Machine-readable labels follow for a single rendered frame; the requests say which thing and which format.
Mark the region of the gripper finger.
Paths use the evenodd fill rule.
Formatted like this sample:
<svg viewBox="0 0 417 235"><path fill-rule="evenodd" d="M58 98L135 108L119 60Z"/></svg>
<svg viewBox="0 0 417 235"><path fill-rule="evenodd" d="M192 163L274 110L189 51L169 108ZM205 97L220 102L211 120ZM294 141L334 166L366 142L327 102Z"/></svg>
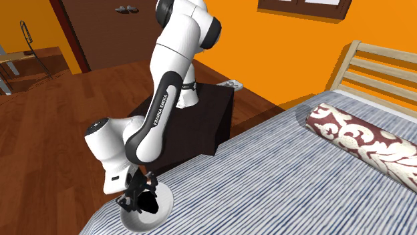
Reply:
<svg viewBox="0 0 417 235"><path fill-rule="evenodd" d="M137 212L139 214L142 213L138 205L138 198L140 193L132 193L132 194L122 194L121 196L116 198L116 203L124 209L126 212Z"/></svg>
<svg viewBox="0 0 417 235"><path fill-rule="evenodd" d="M153 172L148 172L146 175L146 185L145 189L150 191L153 196L156 196L156 187L158 185L158 180Z"/></svg>

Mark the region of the white flat object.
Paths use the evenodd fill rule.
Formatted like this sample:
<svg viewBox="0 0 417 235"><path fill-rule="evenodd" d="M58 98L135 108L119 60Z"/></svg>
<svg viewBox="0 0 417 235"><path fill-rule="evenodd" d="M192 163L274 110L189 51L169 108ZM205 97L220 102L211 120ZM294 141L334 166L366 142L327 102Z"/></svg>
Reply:
<svg viewBox="0 0 417 235"><path fill-rule="evenodd" d="M223 87L231 87L234 89L234 91L239 91L243 89L243 84L234 79L220 82L218 83L218 85Z"/></svg>

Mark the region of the red white patterned bolster pillow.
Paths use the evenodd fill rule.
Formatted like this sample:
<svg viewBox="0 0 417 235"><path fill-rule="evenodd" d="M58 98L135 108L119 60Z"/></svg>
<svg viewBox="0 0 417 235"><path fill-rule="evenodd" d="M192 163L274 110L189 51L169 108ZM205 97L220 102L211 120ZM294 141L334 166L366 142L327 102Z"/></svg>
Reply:
<svg viewBox="0 0 417 235"><path fill-rule="evenodd" d="M417 145L327 103L314 107L305 127L417 193Z"/></svg>

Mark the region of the white bowl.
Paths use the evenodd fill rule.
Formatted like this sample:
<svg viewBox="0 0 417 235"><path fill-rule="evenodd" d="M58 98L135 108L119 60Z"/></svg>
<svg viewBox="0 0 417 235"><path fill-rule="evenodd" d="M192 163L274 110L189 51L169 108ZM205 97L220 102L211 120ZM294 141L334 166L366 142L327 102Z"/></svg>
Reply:
<svg viewBox="0 0 417 235"><path fill-rule="evenodd" d="M120 210L120 219L124 227L132 232L149 232L160 227L172 212L174 196L170 188L159 183L156 187L156 197L145 190L138 199L141 213Z"/></svg>

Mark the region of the grey legged table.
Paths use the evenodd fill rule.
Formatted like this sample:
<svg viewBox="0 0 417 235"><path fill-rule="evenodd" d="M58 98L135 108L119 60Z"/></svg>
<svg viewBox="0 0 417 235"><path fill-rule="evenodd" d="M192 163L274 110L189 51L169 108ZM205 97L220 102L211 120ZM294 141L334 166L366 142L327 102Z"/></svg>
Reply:
<svg viewBox="0 0 417 235"><path fill-rule="evenodd" d="M0 89L3 91L5 95L11 95L12 87L3 75L1 71L4 71L5 74L10 77L7 72L4 70L2 64L3 63L13 63L14 61L19 61L23 59L30 59L34 58L35 55L31 51L23 51L23 52L16 52L16 53L9 53L7 54L5 50L0 45Z"/></svg>

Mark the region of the brown framed window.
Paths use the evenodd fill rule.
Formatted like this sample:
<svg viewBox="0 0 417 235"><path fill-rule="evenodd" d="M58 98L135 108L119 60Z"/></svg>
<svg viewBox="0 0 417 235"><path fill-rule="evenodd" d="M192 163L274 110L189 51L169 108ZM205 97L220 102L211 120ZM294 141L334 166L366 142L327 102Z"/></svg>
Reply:
<svg viewBox="0 0 417 235"><path fill-rule="evenodd" d="M258 8L343 20L351 3L352 0L258 0Z"/></svg>

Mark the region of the bed with striped cover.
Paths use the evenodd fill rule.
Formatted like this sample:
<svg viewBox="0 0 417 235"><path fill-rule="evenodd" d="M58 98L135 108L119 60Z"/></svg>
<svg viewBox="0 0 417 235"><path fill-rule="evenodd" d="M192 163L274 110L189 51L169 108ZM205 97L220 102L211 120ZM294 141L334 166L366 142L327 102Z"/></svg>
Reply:
<svg viewBox="0 0 417 235"><path fill-rule="evenodd" d="M417 235L417 193L305 127L327 103L417 145L417 111L345 86L344 79L417 101L417 91L350 71L417 83L417 54L355 40L329 91L157 177L174 203L168 219L132 232L116 200L80 235Z"/></svg>

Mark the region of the dark robot stand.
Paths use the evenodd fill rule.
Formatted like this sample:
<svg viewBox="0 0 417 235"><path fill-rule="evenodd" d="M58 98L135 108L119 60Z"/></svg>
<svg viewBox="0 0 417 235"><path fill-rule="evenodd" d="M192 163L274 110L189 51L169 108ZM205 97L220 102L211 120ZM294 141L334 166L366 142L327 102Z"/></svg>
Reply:
<svg viewBox="0 0 417 235"><path fill-rule="evenodd" d="M159 176L201 154L213 156L218 146L230 138L234 89L199 83L198 103L173 108L165 128L162 155L140 166Z"/></svg>

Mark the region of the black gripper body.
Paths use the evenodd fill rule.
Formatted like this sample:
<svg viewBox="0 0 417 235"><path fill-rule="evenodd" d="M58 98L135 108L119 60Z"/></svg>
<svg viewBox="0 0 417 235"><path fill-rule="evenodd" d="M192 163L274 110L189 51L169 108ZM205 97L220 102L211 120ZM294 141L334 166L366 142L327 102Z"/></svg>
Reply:
<svg viewBox="0 0 417 235"><path fill-rule="evenodd" d="M139 196L145 190L147 181L147 177L142 173L141 169L138 168L132 176L132 179L130 180L128 188L124 191L124 194L126 196Z"/></svg>

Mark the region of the brown door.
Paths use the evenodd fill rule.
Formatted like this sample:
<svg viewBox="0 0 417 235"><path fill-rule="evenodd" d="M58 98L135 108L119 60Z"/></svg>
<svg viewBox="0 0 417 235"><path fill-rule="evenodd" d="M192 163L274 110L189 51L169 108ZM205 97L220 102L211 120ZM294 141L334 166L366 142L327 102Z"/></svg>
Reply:
<svg viewBox="0 0 417 235"><path fill-rule="evenodd" d="M81 72L149 60L157 0L49 0Z"/></svg>

